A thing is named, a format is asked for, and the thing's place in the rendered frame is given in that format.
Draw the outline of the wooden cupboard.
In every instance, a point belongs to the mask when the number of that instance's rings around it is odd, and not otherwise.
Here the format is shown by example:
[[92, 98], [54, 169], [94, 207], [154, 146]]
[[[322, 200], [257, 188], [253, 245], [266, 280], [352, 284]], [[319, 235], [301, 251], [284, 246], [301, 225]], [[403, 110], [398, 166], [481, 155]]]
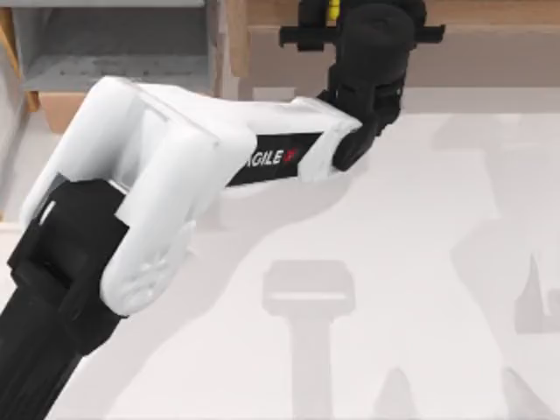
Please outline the wooden cupboard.
[[[425, 0], [428, 21], [445, 25], [438, 45], [410, 56], [410, 113], [560, 113], [560, 0]], [[298, 0], [221, 0], [217, 93], [228, 99], [287, 100], [326, 85], [335, 53], [280, 45]]]

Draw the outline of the grey pierced drawer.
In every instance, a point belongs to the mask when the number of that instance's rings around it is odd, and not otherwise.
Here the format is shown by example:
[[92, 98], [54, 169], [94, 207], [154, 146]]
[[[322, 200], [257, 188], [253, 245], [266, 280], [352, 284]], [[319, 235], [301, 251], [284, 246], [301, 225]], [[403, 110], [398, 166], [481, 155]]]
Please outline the grey pierced drawer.
[[103, 76], [211, 90], [218, 0], [3, 0], [26, 89], [85, 92]]

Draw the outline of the pale wooden drawer front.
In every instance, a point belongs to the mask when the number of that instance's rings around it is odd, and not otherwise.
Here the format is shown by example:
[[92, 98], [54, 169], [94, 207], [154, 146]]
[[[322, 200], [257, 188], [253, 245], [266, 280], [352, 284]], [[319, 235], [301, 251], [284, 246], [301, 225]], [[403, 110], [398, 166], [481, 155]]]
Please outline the pale wooden drawer front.
[[53, 133], [62, 134], [67, 129], [85, 97], [85, 92], [38, 92], [45, 119]]

